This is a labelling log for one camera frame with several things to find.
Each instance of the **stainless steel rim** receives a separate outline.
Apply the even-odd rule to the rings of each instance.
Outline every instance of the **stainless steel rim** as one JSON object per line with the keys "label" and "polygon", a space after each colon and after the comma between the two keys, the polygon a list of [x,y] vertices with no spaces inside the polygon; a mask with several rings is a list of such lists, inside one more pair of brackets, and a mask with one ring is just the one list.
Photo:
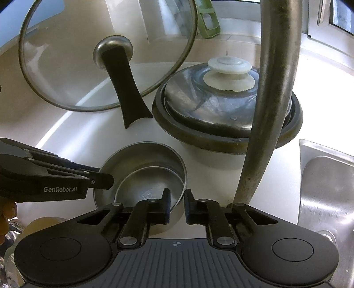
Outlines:
{"label": "stainless steel rim", "polygon": [[[175,65],[165,74],[165,76],[160,79],[158,82],[156,82],[155,84],[153,84],[150,88],[142,91],[140,94],[142,97],[146,96],[147,94],[151,93],[152,91],[154,91],[156,88],[158,88],[160,86],[160,84],[165,81],[167,78],[169,78],[173,73],[175,73],[178,68],[182,65],[182,63],[185,61],[185,59],[187,58],[190,50],[192,49],[193,43],[194,43],[194,39],[197,33],[197,27],[198,27],[198,22],[197,22],[197,18],[198,18],[198,13],[197,13],[197,8],[196,8],[196,4],[194,2],[194,0],[187,0],[189,2],[189,5],[191,7],[191,14],[192,14],[192,33],[188,39],[187,45],[184,49],[184,51],[182,52],[180,58],[176,61]],[[36,86],[35,82],[31,80],[27,67],[26,67],[26,63],[25,63],[25,59],[24,59],[24,42],[25,42],[25,35],[26,35],[26,31],[28,29],[28,25],[32,19],[32,16],[34,14],[34,12],[36,11],[36,9],[38,8],[39,4],[41,4],[42,0],[35,0],[34,3],[32,4],[31,8],[28,10],[26,17],[22,23],[21,26],[21,30],[19,33],[19,37],[18,37],[18,60],[19,60],[19,64],[20,64],[20,69],[22,72],[23,77],[25,78],[26,82],[28,83],[28,85],[31,87],[31,89],[40,97],[42,98],[44,101],[48,102],[49,104],[52,104],[58,108],[62,108],[65,110],[69,110],[69,111],[79,111],[79,112],[96,112],[96,111],[104,111],[104,110],[109,110],[109,109],[113,109],[116,107],[120,107],[120,103],[116,103],[116,104],[110,104],[110,105],[103,105],[103,106],[97,106],[97,107],[80,107],[78,108],[77,106],[73,106],[73,105],[64,105],[61,103],[57,103],[54,102],[52,100],[50,100],[48,97],[45,96],[45,93],[41,92],[41,89],[39,87]]]}
{"label": "stainless steel rim", "polygon": [[[186,189],[187,187],[187,169],[185,168],[185,164],[184,164],[184,161],[183,159],[181,158],[181,156],[174,150],[172,149],[170,146],[167,146],[163,143],[158,143],[158,142],[154,142],[154,141],[142,141],[142,142],[136,142],[136,143],[133,143],[133,144],[130,144],[130,145],[126,145],[124,146],[123,148],[119,149],[117,152],[113,153],[111,156],[109,156],[109,158],[103,163],[102,167],[100,168],[100,172],[102,170],[102,168],[106,165],[106,163],[117,153],[119,153],[120,151],[124,150],[125,148],[127,147],[130,147],[130,146],[134,146],[134,145],[138,145],[138,144],[158,144],[158,145],[162,145],[166,148],[168,148],[169,150],[171,150],[179,159],[179,161],[181,162],[182,164],[182,167],[183,167],[183,173],[184,173],[184,183],[183,183],[183,189],[182,189],[182,193],[180,195],[180,197],[177,199],[176,201],[176,204],[171,208],[171,212],[177,207],[177,205],[180,203],[183,195],[184,195],[184,190]],[[93,193],[93,201],[95,203],[95,206],[96,208],[97,207],[97,204],[96,204],[96,197],[95,197],[95,193]]]}
{"label": "stainless steel rim", "polygon": [[[134,172],[132,172],[132,173],[130,173],[128,176],[126,176],[126,177],[123,179],[122,183],[120,183],[120,185],[118,186],[117,191],[120,189],[120,187],[122,186],[123,182],[124,182],[127,178],[129,178],[129,177],[130,177],[131,175],[133,175],[134,173],[137,173],[137,172],[142,171],[142,170],[147,169],[147,168],[160,168],[160,169],[167,170],[167,171],[169,171],[169,172],[175,174],[175,175],[178,177],[178,179],[179,179],[181,182],[183,182],[183,184],[184,184],[184,185],[183,185],[183,191],[185,190],[185,183],[186,183],[186,181],[182,180],[181,177],[180,177],[176,172],[174,172],[174,171],[172,171],[171,169],[168,169],[168,168],[166,168],[166,167],[148,166],[148,167],[144,167],[144,168],[140,168],[140,169],[138,169],[138,170],[135,170]],[[114,202],[115,202],[115,203],[116,203],[116,200],[117,200],[117,194],[116,194],[115,197],[114,197]],[[178,205],[178,203],[179,203],[180,200],[181,200],[181,198],[178,198],[178,199],[177,199],[177,201],[176,201],[176,203],[173,205],[172,209],[173,209],[175,206]]]}

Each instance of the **sink drain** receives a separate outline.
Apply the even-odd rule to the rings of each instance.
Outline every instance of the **sink drain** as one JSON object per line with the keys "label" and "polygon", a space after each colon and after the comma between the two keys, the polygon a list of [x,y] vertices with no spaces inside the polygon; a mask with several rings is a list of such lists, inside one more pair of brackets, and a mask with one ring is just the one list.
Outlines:
{"label": "sink drain", "polygon": [[336,238],[334,237],[332,232],[330,232],[328,230],[320,230],[317,233],[319,233],[319,234],[323,235],[324,237],[328,238],[337,247]]}

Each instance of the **green utensil holder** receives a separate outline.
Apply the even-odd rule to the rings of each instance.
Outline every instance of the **green utensil holder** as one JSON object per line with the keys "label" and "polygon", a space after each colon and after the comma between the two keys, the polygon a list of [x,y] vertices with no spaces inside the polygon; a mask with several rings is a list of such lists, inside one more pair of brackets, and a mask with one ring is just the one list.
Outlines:
{"label": "green utensil holder", "polygon": [[[218,17],[211,0],[195,0],[198,9],[198,29],[200,35],[205,39],[210,39],[220,34],[220,25]],[[204,15],[209,14],[213,24],[213,28],[209,29],[205,23]]]}

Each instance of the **sink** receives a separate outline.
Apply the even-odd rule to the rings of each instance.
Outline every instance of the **sink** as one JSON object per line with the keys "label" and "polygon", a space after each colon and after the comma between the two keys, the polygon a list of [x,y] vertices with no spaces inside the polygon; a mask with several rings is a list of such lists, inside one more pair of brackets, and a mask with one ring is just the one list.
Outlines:
{"label": "sink", "polygon": [[354,287],[354,157],[300,140],[301,204],[298,225],[332,241],[339,264],[330,283]]}

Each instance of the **stainless steel bowl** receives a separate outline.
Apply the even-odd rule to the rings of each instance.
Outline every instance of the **stainless steel bowl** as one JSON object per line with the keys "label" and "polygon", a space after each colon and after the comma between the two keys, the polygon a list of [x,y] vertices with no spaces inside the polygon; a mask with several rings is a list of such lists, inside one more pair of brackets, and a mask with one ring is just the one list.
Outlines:
{"label": "stainless steel bowl", "polygon": [[317,232],[339,252],[330,284],[353,288],[354,157],[300,140],[301,204],[298,225]]}
{"label": "stainless steel bowl", "polygon": [[183,196],[187,172],[182,158],[172,148],[155,142],[135,143],[113,154],[100,172],[111,174],[114,185],[109,190],[93,191],[97,208],[112,202],[131,207],[141,200],[160,199],[163,190],[168,188],[171,191],[168,227],[182,216],[183,209],[175,208]]}

